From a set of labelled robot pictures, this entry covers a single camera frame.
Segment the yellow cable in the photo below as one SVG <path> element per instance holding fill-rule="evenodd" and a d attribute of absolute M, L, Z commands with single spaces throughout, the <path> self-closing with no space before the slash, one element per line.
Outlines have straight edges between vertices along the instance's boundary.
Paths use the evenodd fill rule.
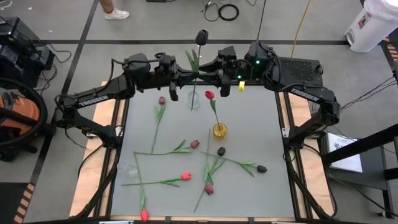
<path fill-rule="evenodd" d="M 299 32 L 300 32 L 300 29 L 301 29 L 301 25 L 303 24 L 303 21 L 304 21 L 305 15 L 306 15 L 306 13 L 307 13 L 308 7 L 310 6 L 310 3 L 311 3 L 311 0 L 308 0 L 307 6 L 306 6 L 305 11 L 304 11 L 304 14 L 303 14 L 303 17 L 301 18 L 301 21 L 300 21 L 300 25 L 298 25 L 298 29 L 297 29 L 297 32 L 296 32 L 296 36 L 294 37 L 294 43 L 293 43 L 292 54 L 290 55 L 291 58 L 293 57 L 294 48 L 296 47 L 297 37 L 299 36 Z"/>

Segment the yellow vase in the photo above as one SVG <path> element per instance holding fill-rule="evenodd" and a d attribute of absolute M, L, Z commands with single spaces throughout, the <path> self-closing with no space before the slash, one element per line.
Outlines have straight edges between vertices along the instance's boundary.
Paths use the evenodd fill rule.
<path fill-rule="evenodd" d="M 223 140 L 227 132 L 228 129 L 226 128 L 226 125 L 223 123 L 220 123 L 220 125 L 215 124 L 213 126 L 213 136 L 216 140 Z"/>

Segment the concrete floor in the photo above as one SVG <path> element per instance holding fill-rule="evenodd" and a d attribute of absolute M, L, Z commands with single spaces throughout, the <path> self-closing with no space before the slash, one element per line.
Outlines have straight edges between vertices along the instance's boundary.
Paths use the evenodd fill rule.
<path fill-rule="evenodd" d="M 210 39 L 242 40 L 255 39 L 258 32 L 263 1 L 251 7 L 246 1 L 232 0 L 239 7 L 240 16 L 233 22 L 218 20 L 208 22 L 203 18 L 203 6 L 200 0 L 161 3 L 145 1 L 114 0 L 120 9 L 131 12 L 125 21 L 106 21 L 101 8 L 96 8 L 93 22 L 89 26 L 87 40 L 190 40 L 200 29 L 210 32 Z M 262 40 L 293 40 L 304 12 L 306 0 L 268 0 L 264 22 L 260 33 Z M 14 1 L 14 4 L 1 15 L 19 16 L 41 39 L 45 40 L 80 40 L 93 0 L 35 0 Z M 343 40 L 343 34 L 352 20 L 361 10 L 359 0 L 314 0 L 304 20 L 299 40 Z M 207 16 L 213 18 L 214 11 Z M 214 52 L 225 45 L 212 44 L 204 47 L 202 60 L 210 61 Z M 54 45 L 60 50 L 72 51 L 74 57 L 76 44 Z M 78 63 L 71 67 L 72 59 L 63 64 L 56 63 L 58 77 L 45 91 L 44 98 L 53 113 L 53 97 L 60 93 L 68 72 L 74 72 L 69 93 L 87 90 L 106 80 L 110 71 L 110 58 L 123 59 L 129 55 L 144 52 L 151 57 L 156 52 L 183 55 L 184 50 L 194 45 L 102 45 L 85 44 L 78 51 Z M 281 57 L 288 57 L 291 45 L 274 45 Z M 237 45 L 237 53 L 245 52 L 247 45 Z M 366 93 L 380 82 L 391 77 L 391 69 L 379 46 L 367 54 L 351 52 L 345 45 L 299 45 L 294 57 L 320 60 L 325 67 L 324 84 L 336 93 L 338 101 L 346 102 Z M 178 58 L 178 63 L 188 68 L 185 57 Z M 115 67 L 115 74 L 121 73 Z M 350 107 L 341 115 L 337 127 L 346 135 L 363 138 L 382 130 L 398 119 L 396 96 L 398 89 L 392 86 L 371 99 Z M 88 118 L 93 116 L 94 106 L 81 110 Z M 70 135 L 80 144 L 86 139 L 78 130 L 71 130 Z M 26 222 L 64 219 L 69 215 L 76 186 L 76 174 L 83 157 L 83 150 L 68 141 L 62 130 L 55 135 L 44 161 L 36 190 L 25 217 Z M 397 167 L 395 156 L 388 154 L 387 163 Z M 0 163 L 1 182 L 28 182 L 39 153 L 23 154 L 13 163 Z M 331 182 L 336 195 L 340 220 L 366 223 L 398 223 L 376 216 L 380 212 L 374 205 L 350 188 Z M 382 203 L 381 191 L 361 188 L 368 196 Z M 398 208 L 398 183 L 392 181 L 393 201 Z"/>

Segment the white container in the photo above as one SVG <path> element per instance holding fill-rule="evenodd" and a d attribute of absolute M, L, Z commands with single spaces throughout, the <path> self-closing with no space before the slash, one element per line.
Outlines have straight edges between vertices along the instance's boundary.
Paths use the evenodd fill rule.
<path fill-rule="evenodd" d="M 398 0 L 366 0 L 345 36 L 351 50 L 365 53 L 398 27 Z"/>

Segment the person's foot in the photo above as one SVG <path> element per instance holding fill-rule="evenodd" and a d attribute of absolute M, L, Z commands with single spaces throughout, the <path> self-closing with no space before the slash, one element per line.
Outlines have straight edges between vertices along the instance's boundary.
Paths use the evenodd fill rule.
<path fill-rule="evenodd" d="M 105 13 L 105 19 L 107 20 L 121 20 L 127 19 L 130 16 L 129 12 L 122 11 L 119 9 L 114 9 L 112 13 Z"/>

